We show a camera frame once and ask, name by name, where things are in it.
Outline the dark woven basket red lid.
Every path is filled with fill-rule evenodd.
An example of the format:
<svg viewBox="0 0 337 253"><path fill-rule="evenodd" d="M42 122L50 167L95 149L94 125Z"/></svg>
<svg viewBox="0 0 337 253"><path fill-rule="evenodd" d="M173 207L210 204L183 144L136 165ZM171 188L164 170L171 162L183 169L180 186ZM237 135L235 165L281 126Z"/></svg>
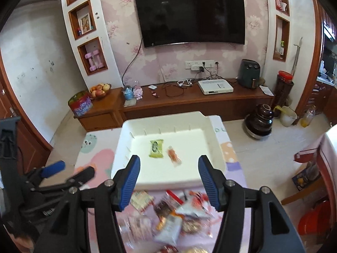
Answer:
<svg viewBox="0 0 337 253"><path fill-rule="evenodd" d="M286 103L286 99L294 85L293 76L283 70L280 70L277 75L277 83L274 91L274 101L272 108L276 106L283 106Z"/></svg>

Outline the white red snack packet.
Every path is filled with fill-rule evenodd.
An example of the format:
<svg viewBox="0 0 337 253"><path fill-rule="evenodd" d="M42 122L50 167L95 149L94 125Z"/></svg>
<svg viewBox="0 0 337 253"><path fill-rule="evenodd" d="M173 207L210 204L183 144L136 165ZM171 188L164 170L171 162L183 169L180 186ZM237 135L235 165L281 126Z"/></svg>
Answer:
<svg viewBox="0 0 337 253"><path fill-rule="evenodd" d="M154 197L146 191L135 191L130 199L130 204L139 213L143 213L149 207L149 205L153 204L153 202Z"/></svg>

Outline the white grey snack bag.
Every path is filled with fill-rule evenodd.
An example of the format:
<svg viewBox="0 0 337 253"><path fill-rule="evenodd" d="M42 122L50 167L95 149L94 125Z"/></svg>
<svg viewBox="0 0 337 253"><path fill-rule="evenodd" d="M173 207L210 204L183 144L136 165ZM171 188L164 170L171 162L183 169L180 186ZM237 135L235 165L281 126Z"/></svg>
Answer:
<svg viewBox="0 0 337 253"><path fill-rule="evenodd" d="M185 216L170 214L161 230L154 236L154 242L176 246Z"/></svg>

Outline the white plastic bucket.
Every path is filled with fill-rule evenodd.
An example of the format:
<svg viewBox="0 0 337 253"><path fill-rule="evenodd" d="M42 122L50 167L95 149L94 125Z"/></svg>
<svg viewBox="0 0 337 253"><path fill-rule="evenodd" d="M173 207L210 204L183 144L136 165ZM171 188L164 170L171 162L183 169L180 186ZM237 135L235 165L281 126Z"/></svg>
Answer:
<svg viewBox="0 0 337 253"><path fill-rule="evenodd" d="M274 107L274 112L280 112L280 121L281 124L285 127L290 127L297 119L298 116L295 111L293 111L290 107L288 106L275 106Z"/></svg>

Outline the white wall power strip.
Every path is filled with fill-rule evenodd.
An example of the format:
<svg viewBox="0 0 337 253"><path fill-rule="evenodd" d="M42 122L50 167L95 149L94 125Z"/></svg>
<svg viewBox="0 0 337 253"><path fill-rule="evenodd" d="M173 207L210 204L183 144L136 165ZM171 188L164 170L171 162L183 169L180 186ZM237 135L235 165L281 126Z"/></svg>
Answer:
<svg viewBox="0 0 337 253"><path fill-rule="evenodd" d="M194 61L186 61L185 62L185 69L197 71L200 67L205 68L214 68L215 61L214 60L194 60Z"/></svg>

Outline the pink toy figure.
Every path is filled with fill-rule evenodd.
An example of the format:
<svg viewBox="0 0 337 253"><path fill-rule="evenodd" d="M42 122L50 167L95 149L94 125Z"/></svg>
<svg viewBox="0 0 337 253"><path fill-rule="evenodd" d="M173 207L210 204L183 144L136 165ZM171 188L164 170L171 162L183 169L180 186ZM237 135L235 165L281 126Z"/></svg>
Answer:
<svg viewBox="0 0 337 253"><path fill-rule="evenodd" d="M134 98L138 101L143 98L143 89L140 86L133 88Z"/></svg>

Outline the framed photo on shelf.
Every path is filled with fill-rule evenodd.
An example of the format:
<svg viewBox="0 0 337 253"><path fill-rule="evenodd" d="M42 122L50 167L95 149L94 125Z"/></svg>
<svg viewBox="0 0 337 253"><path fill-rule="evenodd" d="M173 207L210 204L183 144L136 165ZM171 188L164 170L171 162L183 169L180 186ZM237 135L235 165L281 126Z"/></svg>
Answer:
<svg viewBox="0 0 337 253"><path fill-rule="evenodd" d="M89 31L91 31L92 28L91 28L90 14L87 13L87 14L83 15L82 17L80 17L79 24L80 24L80 30L81 30L82 34L86 34Z"/></svg>

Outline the pink dumbbells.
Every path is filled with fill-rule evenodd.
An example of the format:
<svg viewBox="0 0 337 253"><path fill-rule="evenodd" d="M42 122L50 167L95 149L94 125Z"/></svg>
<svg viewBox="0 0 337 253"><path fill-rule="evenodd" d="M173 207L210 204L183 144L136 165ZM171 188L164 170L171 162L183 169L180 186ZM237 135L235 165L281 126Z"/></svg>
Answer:
<svg viewBox="0 0 337 253"><path fill-rule="evenodd" d="M84 57L88 60L90 65L90 72L94 72L104 66L102 61L100 60L100 51L98 49L93 52L87 53Z"/></svg>

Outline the clear cracker packet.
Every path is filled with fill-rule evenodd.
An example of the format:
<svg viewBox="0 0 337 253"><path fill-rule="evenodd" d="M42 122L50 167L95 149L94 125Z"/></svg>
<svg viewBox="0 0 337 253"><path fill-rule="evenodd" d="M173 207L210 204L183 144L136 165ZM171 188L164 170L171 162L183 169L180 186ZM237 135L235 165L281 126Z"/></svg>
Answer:
<svg viewBox="0 0 337 253"><path fill-rule="evenodd" d="M152 220L144 215L121 217L118 219L122 239L129 243L152 240Z"/></svg>

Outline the blue snow globe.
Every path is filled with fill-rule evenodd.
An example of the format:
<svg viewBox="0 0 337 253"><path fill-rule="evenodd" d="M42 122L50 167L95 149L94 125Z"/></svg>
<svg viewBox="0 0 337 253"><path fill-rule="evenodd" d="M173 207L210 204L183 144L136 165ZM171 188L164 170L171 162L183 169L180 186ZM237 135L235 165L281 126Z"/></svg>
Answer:
<svg viewBox="0 0 337 253"><path fill-rule="evenodd" d="M122 92L126 101L134 99L134 90L131 86L124 86Z"/></svg>

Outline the yellow liquid plastic bottle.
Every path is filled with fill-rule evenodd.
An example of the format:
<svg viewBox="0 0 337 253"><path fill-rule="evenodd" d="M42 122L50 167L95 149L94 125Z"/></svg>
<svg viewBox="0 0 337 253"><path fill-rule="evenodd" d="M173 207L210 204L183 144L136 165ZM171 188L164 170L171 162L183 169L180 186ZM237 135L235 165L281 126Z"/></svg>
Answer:
<svg viewBox="0 0 337 253"><path fill-rule="evenodd" d="M303 118L300 121L300 125L302 127L304 127L304 128L307 127L307 126L309 126L310 123L312 122L313 118L315 117L315 113L316 113L316 106L312 105L304 113L304 116L303 116Z"/></svg>

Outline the black wall television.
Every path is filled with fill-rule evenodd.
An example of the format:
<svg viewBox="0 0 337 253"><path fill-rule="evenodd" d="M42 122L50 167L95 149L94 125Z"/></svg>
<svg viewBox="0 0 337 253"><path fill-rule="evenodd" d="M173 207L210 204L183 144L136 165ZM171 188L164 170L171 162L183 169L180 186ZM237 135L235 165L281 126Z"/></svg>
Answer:
<svg viewBox="0 0 337 253"><path fill-rule="evenodd" d="M135 0L146 48L181 43L245 44L244 0Z"/></svg>

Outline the orange snack packet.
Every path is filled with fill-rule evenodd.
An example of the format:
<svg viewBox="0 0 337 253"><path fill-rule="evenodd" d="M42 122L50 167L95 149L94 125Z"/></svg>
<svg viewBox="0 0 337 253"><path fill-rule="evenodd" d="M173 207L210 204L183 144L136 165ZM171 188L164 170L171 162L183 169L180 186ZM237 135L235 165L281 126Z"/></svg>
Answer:
<svg viewBox="0 0 337 253"><path fill-rule="evenodd" d="M176 152L175 152L175 150L173 149L172 146L169 146L169 148L167 149L167 154L168 154L171 162L175 166L179 166L182 163L180 157L176 154Z"/></svg>

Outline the green snack packet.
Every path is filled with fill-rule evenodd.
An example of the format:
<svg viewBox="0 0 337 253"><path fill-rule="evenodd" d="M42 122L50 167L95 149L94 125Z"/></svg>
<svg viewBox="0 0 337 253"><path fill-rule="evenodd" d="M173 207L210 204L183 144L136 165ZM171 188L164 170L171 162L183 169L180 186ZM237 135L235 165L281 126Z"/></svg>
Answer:
<svg viewBox="0 0 337 253"><path fill-rule="evenodd" d="M163 139L150 141L150 158L163 158Z"/></svg>

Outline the dark green air fryer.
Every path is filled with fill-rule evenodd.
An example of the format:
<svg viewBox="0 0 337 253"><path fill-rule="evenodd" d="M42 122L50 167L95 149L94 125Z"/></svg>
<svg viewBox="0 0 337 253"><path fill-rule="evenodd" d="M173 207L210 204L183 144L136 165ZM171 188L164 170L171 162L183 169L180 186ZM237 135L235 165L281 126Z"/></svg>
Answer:
<svg viewBox="0 0 337 253"><path fill-rule="evenodd" d="M248 89L256 89L260 79L261 67L258 62L243 59L238 73L238 83Z"/></svg>

